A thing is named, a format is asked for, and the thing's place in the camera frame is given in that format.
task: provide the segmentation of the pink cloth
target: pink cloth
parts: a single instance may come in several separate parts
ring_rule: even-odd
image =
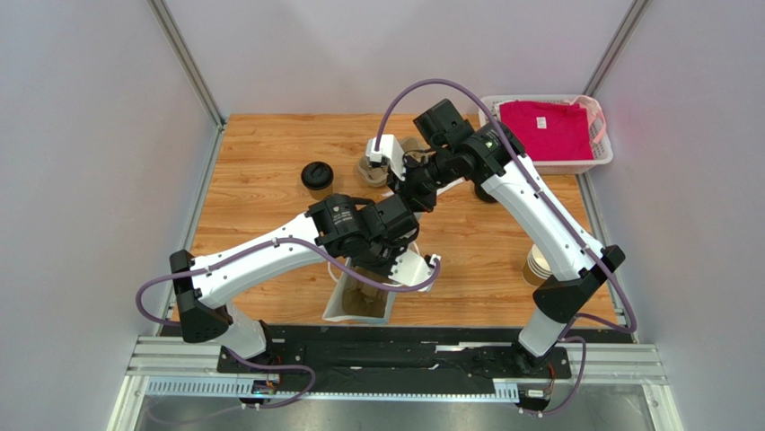
[[[587,110],[578,104],[509,101],[499,117],[535,161],[593,160]]]

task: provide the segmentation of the cup lid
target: cup lid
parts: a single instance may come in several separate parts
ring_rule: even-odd
[[[322,190],[332,184],[335,174],[325,162],[311,162],[305,165],[300,178],[307,189]]]

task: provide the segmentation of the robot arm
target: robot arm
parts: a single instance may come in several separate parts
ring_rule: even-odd
[[[405,286],[425,283],[439,258],[423,259],[408,250],[418,231],[418,220],[401,197],[375,203],[333,195],[284,226],[227,251],[196,258],[178,251],[171,255],[173,273],[201,270],[173,281],[182,337],[188,343],[216,339],[242,357],[265,351],[268,336],[262,322],[240,312],[232,299],[272,277],[324,261],[320,253],[351,258],[356,266]]]
[[[465,178],[480,185],[501,203],[532,237],[552,272],[534,292],[537,309],[519,337],[521,359],[531,365],[538,364],[607,277],[534,192],[490,124],[474,130],[448,100],[439,102],[414,122],[431,148],[426,162],[407,165],[392,135],[383,135],[377,149],[375,139],[370,139],[367,157],[372,162],[388,163],[389,187],[416,211],[433,211],[437,191]],[[541,180],[520,141],[508,128],[503,128],[519,156],[518,162],[541,186],[541,191],[580,234],[587,248],[601,258],[609,270],[616,269],[624,261],[621,249],[615,245],[603,248],[574,220]]]

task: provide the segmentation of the white wall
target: white wall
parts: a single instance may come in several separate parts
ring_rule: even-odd
[[[593,172],[688,430],[765,423],[765,3],[655,0],[598,93]]]
[[[3,2],[0,58],[0,428],[104,429],[214,130],[146,2]]]
[[[167,3],[228,115],[383,112],[407,85],[430,77],[478,95],[581,92],[631,2]],[[455,94],[420,90],[399,111],[418,112]],[[453,98],[460,109],[470,107]]]

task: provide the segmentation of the wooden tabletop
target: wooden tabletop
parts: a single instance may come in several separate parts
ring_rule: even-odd
[[[315,201],[300,182],[309,162],[335,172],[335,193],[379,200],[356,172],[356,163],[379,114],[233,115],[225,131],[192,253],[211,254],[268,233]],[[386,133],[418,136],[413,115],[394,115]],[[478,125],[470,118],[473,126]],[[589,226],[574,176],[544,180],[573,217]],[[478,200],[472,183],[448,190],[435,212],[422,217],[417,244],[423,254],[442,256],[442,273],[427,294],[398,295],[392,325],[522,326],[534,310],[533,288],[521,268],[532,241],[499,204]],[[268,323],[332,324],[321,315],[335,283],[326,264],[272,278],[233,301],[253,319]],[[583,311],[616,321],[602,287]]]

